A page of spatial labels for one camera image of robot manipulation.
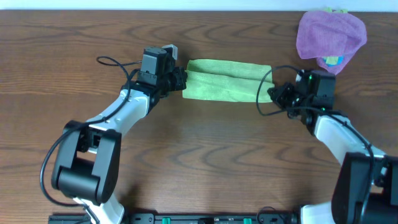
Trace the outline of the green microfiber cloth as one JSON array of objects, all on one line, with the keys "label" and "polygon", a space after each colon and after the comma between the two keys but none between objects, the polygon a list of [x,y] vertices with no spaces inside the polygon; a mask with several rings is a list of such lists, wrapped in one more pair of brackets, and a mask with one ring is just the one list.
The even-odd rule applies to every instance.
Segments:
[{"label": "green microfiber cloth", "polygon": [[191,100],[270,103],[274,87],[271,66],[227,60],[196,59],[187,65],[187,88],[182,96]]}]

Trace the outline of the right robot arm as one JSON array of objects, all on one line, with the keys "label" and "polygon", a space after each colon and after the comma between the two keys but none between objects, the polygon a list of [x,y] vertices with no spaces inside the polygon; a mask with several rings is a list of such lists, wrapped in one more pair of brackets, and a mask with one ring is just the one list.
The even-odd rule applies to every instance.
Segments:
[{"label": "right robot arm", "polygon": [[330,202],[304,205],[300,223],[397,223],[397,158],[373,146],[334,110],[334,74],[298,72],[295,83],[268,89],[271,100],[299,118],[341,169]]}]

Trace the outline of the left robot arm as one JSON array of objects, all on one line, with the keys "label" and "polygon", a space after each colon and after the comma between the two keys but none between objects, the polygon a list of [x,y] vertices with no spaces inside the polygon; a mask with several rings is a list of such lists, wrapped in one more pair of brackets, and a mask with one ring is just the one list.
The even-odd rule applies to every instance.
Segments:
[{"label": "left robot arm", "polygon": [[90,216],[90,223],[127,223],[124,206],[114,195],[122,138],[147,116],[160,99],[186,89],[187,73],[176,66],[172,44],[146,47],[141,67],[126,72],[117,99],[99,115],[69,121],[51,147],[57,152],[51,184]]}]

